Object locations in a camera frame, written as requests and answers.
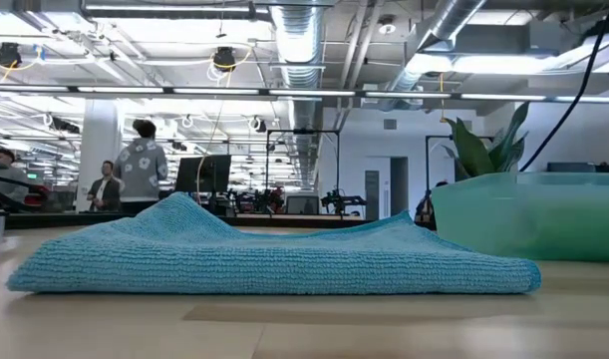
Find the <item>blue microfiber towel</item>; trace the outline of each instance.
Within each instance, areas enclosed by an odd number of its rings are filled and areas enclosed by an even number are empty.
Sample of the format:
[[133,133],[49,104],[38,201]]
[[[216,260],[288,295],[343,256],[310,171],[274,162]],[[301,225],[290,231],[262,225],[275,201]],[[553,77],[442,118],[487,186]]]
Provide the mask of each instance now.
[[135,218],[44,243],[7,286],[31,292],[199,294],[523,293],[525,259],[479,254],[417,227],[407,212],[349,229],[250,234],[176,193]]

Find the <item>green leaf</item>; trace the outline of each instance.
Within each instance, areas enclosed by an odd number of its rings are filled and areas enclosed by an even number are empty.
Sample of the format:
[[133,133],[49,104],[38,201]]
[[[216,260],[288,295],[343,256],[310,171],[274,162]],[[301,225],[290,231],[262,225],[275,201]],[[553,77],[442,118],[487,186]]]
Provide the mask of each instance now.
[[451,159],[455,160],[456,178],[461,180],[469,179],[470,175],[465,170],[465,167],[461,164],[461,161],[457,158],[457,155],[455,155],[455,151],[453,151],[453,149],[449,148],[448,146],[442,147],[444,148],[444,150],[446,150],[448,156],[450,156]]
[[519,141],[515,142],[514,145],[512,145],[512,147],[510,148],[510,152],[508,153],[508,156],[505,159],[505,162],[499,167],[500,172],[509,172],[512,169],[512,166],[514,166],[519,162],[519,160],[521,160],[521,157],[523,156],[523,151],[525,150],[525,136],[527,136],[527,134],[523,135],[523,137],[520,138]]
[[503,139],[505,139],[505,129],[499,129],[499,131],[497,131],[496,134],[492,136],[492,144],[490,144],[488,150],[492,152],[492,150],[499,147],[499,145],[503,143]]
[[508,161],[510,149],[514,144],[514,138],[516,137],[516,133],[519,130],[519,127],[523,124],[523,122],[525,122],[525,119],[527,118],[529,106],[530,103],[525,102],[521,106],[519,106],[518,109],[516,109],[516,111],[512,115],[512,120],[510,121],[510,125],[507,127],[505,137],[501,141],[501,144],[490,151],[490,160],[496,168],[499,168],[502,164],[505,164],[505,162]]
[[483,142],[467,130],[461,119],[457,119],[453,137],[459,160],[468,174],[476,177],[495,172]]

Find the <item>silver duct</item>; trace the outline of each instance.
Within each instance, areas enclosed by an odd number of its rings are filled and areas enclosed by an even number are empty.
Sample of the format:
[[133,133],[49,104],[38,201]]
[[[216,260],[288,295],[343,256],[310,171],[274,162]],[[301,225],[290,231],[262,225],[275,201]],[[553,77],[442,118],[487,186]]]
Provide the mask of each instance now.
[[[276,45],[280,61],[309,64],[322,57],[322,11],[319,7],[278,6],[271,9],[275,24]],[[282,79],[290,89],[316,89],[320,70],[306,67],[283,67]],[[289,121],[292,129],[321,129],[321,118],[316,118],[316,102],[290,101]],[[294,136],[302,185],[310,185],[315,168],[319,136]]]
[[[435,45],[440,41],[447,41],[455,37],[485,3],[486,0],[440,0],[435,8],[431,27],[424,39],[417,44],[414,53]],[[407,92],[413,89],[423,73],[413,72],[408,65],[400,71],[386,88],[387,91]],[[380,102],[382,111],[391,111],[398,100],[384,100]]]

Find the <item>column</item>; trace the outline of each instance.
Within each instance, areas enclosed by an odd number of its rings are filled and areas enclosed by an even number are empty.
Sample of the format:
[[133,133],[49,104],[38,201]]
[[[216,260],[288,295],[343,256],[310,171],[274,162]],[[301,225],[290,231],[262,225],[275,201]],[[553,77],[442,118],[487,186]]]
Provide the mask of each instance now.
[[114,162],[123,147],[125,119],[114,100],[87,100],[83,121],[76,212],[88,210],[87,192],[102,177],[103,161]]

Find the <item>translucent container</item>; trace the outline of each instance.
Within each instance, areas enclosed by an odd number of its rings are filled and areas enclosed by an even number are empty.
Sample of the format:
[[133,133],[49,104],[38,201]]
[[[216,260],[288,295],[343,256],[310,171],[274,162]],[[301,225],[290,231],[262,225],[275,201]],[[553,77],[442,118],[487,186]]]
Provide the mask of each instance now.
[[435,188],[441,238],[529,259],[609,261],[609,174],[493,174]]

